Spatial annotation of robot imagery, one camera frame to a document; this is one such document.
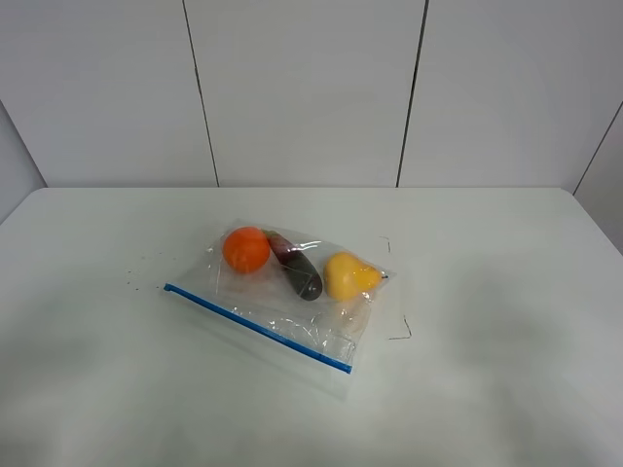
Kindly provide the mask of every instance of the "orange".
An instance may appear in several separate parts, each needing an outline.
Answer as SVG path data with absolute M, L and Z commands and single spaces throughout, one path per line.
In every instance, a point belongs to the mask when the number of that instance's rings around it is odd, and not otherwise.
M 269 260 L 269 256 L 269 241 L 257 227 L 236 229 L 223 243 L 223 258 L 240 274 L 249 274 L 261 268 Z

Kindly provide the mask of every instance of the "white table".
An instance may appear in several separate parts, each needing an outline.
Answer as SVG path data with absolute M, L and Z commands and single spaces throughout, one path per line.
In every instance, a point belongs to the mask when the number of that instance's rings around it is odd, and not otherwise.
M 162 291 L 236 218 L 398 272 L 353 375 Z M 2 466 L 623 465 L 623 259 L 560 190 L 41 190 L 0 270 Z

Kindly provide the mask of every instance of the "plastic fruit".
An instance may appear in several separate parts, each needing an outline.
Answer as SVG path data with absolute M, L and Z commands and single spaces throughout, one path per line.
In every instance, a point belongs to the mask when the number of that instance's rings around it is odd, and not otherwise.
M 382 279 L 376 268 L 346 251 L 333 255 L 324 266 L 327 294 L 340 302 L 374 289 Z
M 240 274 L 249 274 L 261 268 L 269 260 L 269 256 L 269 241 L 264 232 L 256 227 L 236 229 L 223 243 L 223 258 Z

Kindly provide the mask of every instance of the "plastic bag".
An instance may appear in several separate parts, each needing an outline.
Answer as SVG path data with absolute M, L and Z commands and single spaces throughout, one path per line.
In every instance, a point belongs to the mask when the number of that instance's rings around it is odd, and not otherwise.
M 165 290 L 350 373 L 370 304 L 393 276 L 334 243 L 238 222 Z

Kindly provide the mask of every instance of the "pear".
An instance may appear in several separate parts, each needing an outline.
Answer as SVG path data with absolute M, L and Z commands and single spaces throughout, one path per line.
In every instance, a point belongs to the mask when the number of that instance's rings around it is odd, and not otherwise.
M 339 302 L 374 289 L 381 279 L 380 271 L 346 251 L 333 255 L 324 266 L 327 294 Z

